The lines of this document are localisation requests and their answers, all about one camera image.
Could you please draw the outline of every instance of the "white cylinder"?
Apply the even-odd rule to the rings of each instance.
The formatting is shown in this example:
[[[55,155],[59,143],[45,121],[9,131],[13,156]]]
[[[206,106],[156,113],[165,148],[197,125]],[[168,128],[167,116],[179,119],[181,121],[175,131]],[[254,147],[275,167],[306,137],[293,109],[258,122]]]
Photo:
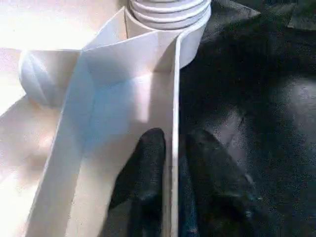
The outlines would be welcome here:
[[[177,30],[193,25],[207,12],[211,0],[130,0],[135,17],[159,30]]]
[[[24,51],[19,77],[27,96],[40,105],[60,107],[77,62],[78,51]]]

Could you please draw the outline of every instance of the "white surface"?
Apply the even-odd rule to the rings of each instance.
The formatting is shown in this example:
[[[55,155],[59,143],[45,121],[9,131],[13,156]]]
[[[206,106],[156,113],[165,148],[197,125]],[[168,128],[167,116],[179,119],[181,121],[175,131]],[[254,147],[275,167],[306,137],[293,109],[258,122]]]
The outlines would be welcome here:
[[[19,57],[19,50],[0,48],[0,116],[25,95],[18,76]]]
[[[104,26],[84,49],[93,49],[104,45],[114,44],[128,38],[125,23],[125,10],[119,10]]]
[[[0,236],[20,237],[57,127],[58,112],[26,97],[0,117]]]
[[[0,47],[81,49],[126,0],[1,0]]]

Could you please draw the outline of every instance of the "white cardboard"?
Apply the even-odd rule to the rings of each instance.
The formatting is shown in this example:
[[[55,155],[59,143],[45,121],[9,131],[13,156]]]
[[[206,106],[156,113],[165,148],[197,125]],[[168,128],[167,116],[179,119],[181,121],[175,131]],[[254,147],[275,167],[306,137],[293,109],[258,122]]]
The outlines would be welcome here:
[[[98,236],[116,176],[153,127],[167,142],[163,236],[177,236],[179,71],[193,60],[209,16],[184,32],[144,27],[140,35],[142,24],[125,12],[134,26],[126,36],[99,46],[101,30],[80,54],[26,237]],[[103,29],[121,20],[122,11]]]
[[[0,236],[22,236],[58,116],[24,96],[0,117]]]
[[[19,78],[28,97],[41,105],[61,107],[79,53],[77,50],[22,52]]]
[[[115,44],[151,31],[153,31],[153,29],[144,28],[137,24],[128,11],[125,8],[122,8],[104,24],[93,40],[83,49],[94,49]]]
[[[127,0],[1,0],[0,46],[82,49]]]

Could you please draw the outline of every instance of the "dark floor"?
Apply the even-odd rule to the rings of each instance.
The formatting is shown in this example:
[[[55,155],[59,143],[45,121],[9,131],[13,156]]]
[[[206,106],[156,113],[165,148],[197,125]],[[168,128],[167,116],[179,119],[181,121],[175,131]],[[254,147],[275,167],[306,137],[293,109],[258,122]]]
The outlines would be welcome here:
[[[269,55],[204,43],[181,71],[180,133],[203,127],[227,147],[279,236],[316,236],[316,48],[291,34],[274,36]]]

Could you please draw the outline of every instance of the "white cardboard divider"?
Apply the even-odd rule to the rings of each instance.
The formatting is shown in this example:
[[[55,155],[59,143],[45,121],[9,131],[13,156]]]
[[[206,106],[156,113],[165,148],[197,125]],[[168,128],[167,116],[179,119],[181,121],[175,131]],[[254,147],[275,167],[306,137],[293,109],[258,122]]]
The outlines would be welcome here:
[[[77,62],[69,88],[28,220],[28,237],[64,236],[67,226],[95,93],[83,58]]]
[[[104,34],[123,13],[126,34],[122,26]],[[179,71],[193,60],[209,16],[210,9],[184,32],[168,32],[143,27],[122,9],[82,51],[26,237],[97,237],[116,176],[153,127],[167,144],[163,236],[177,236]]]

